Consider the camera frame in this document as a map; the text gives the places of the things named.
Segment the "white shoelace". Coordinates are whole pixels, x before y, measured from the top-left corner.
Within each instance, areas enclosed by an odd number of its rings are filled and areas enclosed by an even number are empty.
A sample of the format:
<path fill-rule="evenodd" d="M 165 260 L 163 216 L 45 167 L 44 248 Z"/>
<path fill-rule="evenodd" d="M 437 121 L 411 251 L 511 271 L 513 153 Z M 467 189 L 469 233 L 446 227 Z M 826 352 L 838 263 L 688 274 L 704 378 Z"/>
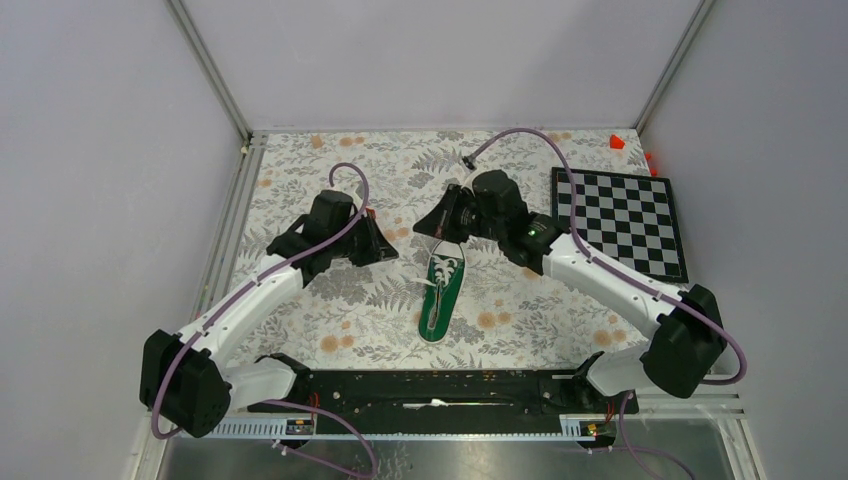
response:
<path fill-rule="evenodd" d="M 429 287 L 459 287 L 465 274 L 466 257 L 460 244 L 440 241 L 431 251 L 426 273 L 414 282 Z"/>

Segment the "green white sneaker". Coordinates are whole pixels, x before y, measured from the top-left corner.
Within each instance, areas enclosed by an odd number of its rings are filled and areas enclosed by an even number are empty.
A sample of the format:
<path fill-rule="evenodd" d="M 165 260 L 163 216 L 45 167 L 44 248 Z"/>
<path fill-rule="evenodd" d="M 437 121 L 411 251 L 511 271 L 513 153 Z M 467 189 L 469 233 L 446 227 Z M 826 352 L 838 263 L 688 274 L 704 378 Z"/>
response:
<path fill-rule="evenodd" d="M 438 343 L 446 336 L 462 285 L 448 288 L 424 285 L 418 334 L 425 342 Z"/>

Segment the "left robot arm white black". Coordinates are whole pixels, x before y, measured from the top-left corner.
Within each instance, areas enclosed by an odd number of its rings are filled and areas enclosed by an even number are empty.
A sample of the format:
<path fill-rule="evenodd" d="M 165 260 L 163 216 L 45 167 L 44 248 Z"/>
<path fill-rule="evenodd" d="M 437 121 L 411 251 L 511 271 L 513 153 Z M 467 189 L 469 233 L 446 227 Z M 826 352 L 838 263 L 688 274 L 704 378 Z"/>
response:
<path fill-rule="evenodd" d="M 272 356 L 232 367 L 235 350 L 334 260 L 366 267 L 397 256 L 373 209 L 356 206 L 348 194 L 321 191 L 232 292 L 178 332 L 158 330 L 148 337 L 140 402 L 195 438 L 209 434 L 230 411 L 268 400 L 288 411 L 301 409 L 311 387 L 300 367 Z"/>

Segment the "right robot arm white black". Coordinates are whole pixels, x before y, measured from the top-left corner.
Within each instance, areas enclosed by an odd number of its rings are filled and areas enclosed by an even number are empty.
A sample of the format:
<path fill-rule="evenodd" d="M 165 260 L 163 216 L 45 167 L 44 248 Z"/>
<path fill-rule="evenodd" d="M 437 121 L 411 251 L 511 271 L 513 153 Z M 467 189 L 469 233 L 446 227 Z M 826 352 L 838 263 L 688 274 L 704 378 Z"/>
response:
<path fill-rule="evenodd" d="M 657 282 L 588 248 L 574 229 L 530 211 L 501 170 L 482 173 L 470 187 L 450 185 L 413 229 L 455 244 L 492 240 L 512 263 L 578 289 L 642 333 L 646 344 L 595 354 L 580 366 L 573 396 L 583 410 L 597 412 L 614 395 L 650 386 L 688 398 L 728 345 L 710 290 Z"/>

